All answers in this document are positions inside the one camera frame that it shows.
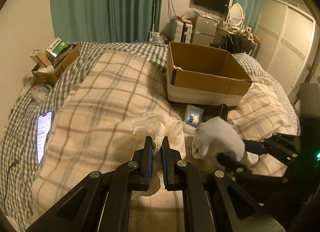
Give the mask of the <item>small plastic packet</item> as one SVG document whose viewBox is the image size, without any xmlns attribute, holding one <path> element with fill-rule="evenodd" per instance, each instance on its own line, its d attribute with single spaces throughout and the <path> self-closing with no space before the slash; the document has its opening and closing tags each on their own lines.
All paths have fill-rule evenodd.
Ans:
<svg viewBox="0 0 320 232">
<path fill-rule="evenodd" d="M 193 127 L 198 127 L 202 123 L 203 111 L 204 109 L 202 108 L 187 105 L 184 121 Z"/>
</svg>

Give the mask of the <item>cream lace garment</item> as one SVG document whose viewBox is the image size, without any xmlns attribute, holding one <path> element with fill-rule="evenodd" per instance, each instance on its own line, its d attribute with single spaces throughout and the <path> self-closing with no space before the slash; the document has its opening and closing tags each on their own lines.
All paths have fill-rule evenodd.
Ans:
<svg viewBox="0 0 320 232">
<path fill-rule="evenodd" d="M 133 135 L 140 142 L 139 149 L 144 147 L 145 137 L 152 138 L 152 173 L 151 185 L 148 191 L 134 191 L 133 199 L 154 195 L 163 181 L 161 148 L 165 137 L 168 137 L 170 148 L 179 151 L 182 158 L 186 156 L 182 121 L 165 114 L 147 112 L 131 122 Z"/>
</svg>

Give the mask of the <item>cream plaid blanket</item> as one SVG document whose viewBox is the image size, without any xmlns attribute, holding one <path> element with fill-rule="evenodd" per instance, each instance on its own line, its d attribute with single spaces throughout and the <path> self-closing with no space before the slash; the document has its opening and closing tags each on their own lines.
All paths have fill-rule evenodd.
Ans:
<svg viewBox="0 0 320 232">
<path fill-rule="evenodd" d="M 296 135 L 299 121 L 283 88 L 251 56 L 235 59 L 252 85 L 228 123 L 244 139 L 260 140 L 273 132 Z M 195 160 L 193 129 L 182 123 L 184 108 L 169 103 L 165 76 L 146 59 L 123 51 L 103 53 L 81 84 L 71 88 L 55 113 L 42 167 L 31 193 L 33 215 L 40 218 L 91 171 L 110 172 L 129 161 L 144 144 L 132 122 L 154 112 L 167 129 L 170 146 L 199 168 L 213 170 L 215 160 Z"/>
</svg>

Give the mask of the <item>smartphone with lit screen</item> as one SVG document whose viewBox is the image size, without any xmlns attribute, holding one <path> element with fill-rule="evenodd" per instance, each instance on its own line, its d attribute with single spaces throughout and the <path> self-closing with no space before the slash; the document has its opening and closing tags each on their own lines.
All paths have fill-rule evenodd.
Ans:
<svg viewBox="0 0 320 232">
<path fill-rule="evenodd" d="M 37 118 L 36 149 L 37 149 L 37 162 L 39 164 L 44 156 L 44 148 L 47 141 L 48 133 L 52 127 L 52 121 L 53 121 L 52 111 L 41 114 Z"/>
</svg>

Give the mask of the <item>large open cardboard box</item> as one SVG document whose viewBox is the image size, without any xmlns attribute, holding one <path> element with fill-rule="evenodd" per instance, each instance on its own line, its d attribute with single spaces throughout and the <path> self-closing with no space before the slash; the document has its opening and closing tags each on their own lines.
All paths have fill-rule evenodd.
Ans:
<svg viewBox="0 0 320 232">
<path fill-rule="evenodd" d="M 226 50 L 170 42 L 167 52 L 167 96 L 171 102 L 239 105 L 252 79 Z"/>
</svg>

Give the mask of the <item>black jacket on chair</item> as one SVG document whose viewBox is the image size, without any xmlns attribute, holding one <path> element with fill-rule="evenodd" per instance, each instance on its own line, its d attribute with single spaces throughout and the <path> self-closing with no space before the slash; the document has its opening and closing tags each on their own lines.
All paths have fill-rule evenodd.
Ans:
<svg viewBox="0 0 320 232">
<path fill-rule="evenodd" d="M 228 34 L 222 37 L 219 43 L 213 43 L 212 46 L 226 50 L 231 54 L 245 53 L 249 55 L 255 45 L 242 35 Z"/>
</svg>

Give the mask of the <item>white slatted wardrobe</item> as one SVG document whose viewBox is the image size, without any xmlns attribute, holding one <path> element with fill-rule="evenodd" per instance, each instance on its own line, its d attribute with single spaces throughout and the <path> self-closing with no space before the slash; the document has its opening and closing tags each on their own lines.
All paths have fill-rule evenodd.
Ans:
<svg viewBox="0 0 320 232">
<path fill-rule="evenodd" d="M 306 69 L 315 19 L 281 0 L 264 0 L 256 34 L 262 40 L 256 60 L 290 94 Z"/>
</svg>

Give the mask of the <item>grey mini fridge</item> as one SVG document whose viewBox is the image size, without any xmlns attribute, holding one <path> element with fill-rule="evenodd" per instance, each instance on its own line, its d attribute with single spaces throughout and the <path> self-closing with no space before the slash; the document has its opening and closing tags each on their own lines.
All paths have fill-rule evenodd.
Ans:
<svg viewBox="0 0 320 232">
<path fill-rule="evenodd" d="M 213 43 L 216 30 L 216 20 L 202 16 L 194 17 L 191 43 L 210 46 L 210 43 Z"/>
</svg>

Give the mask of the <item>white oval vanity mirror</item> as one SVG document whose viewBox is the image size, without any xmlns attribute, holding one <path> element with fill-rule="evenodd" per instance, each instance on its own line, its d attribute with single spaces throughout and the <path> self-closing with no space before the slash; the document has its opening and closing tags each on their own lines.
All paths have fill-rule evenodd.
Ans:
<svg viewBox="0 0 320 232">
<path fill-rule="evenodd" d="M 234 22 L 234 26 L 238 27 L 244 21 L 244 11 L 239 3 L 235 3 L 231 6 L 228 14 L 228 20 Z"/>
</svg>

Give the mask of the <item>white suitcase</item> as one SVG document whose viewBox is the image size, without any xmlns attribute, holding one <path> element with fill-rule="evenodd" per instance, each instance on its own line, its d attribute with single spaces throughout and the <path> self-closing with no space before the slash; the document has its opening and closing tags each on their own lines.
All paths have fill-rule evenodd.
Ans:
<svg viewBox="0 0 320 232">
<path fill-rule="evenodd" d="M 171 24 L 170 40 L 173 42 L 190 43 L 193 24 L 188 19 L 173 21 Z"/>
</svg>

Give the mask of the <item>clear water jug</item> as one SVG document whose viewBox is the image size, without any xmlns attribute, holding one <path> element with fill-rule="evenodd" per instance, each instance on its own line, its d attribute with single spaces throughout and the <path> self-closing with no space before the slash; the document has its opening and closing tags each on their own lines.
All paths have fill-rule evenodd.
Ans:
<svg viewBox="0 0 320 232">
<path fill-rule="evenodd" d="M 160 35 L 160 33 L 155 31 L 150 32 L 149 43 L 165 44 L 163 37 Z"/>
</svg>

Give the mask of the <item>small cardboard box of items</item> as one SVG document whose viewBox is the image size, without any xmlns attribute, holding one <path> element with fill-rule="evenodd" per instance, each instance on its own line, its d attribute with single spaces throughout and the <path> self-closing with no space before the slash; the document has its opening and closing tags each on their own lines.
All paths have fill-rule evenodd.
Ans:
<svg viewBox="0 0 320 232">
<path fill-rule="evenodd" d="M 31 73 L 38 84 L 49 84 L 54 86 L 61 78 L 66 69 L 80 56 L 78 44 L 67 43 L 69 47 L 62 54 L 54 57 L 47 57 L 41 50 L 33 50 L 29 57 L 35 62 Z"/>
</svg>

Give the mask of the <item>green white carton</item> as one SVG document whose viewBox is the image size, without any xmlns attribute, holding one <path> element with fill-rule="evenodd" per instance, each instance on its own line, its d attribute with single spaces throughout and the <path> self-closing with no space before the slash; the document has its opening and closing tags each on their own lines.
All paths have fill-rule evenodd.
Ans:
<svg viewBox="0 0 320 232">
<path fill-rule="evenodd" d="M 63 40 L 61 40 L 61 38 L 57 37 L 53 43 L 46 49 L 45 51 L 45 55 L 49 58 L 49 57 L 54 57 L 56 58 L 57 56 L 59 56 L 60 54 L 62 54 L 62 52 L 67 49 L 69 47 L 69 45 L 64 42 Z"/>
</svg>

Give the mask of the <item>large teal curtain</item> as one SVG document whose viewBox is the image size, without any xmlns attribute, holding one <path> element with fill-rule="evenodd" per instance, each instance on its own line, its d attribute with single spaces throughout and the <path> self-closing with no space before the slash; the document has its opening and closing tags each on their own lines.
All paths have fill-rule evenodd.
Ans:
<svg viewBox="0 0 320 232">
<path fill-rule="evenodd" d="M 56 37 L 69 42 L 146 42 L 161 0 L 50 0 Z"/>
</svg>

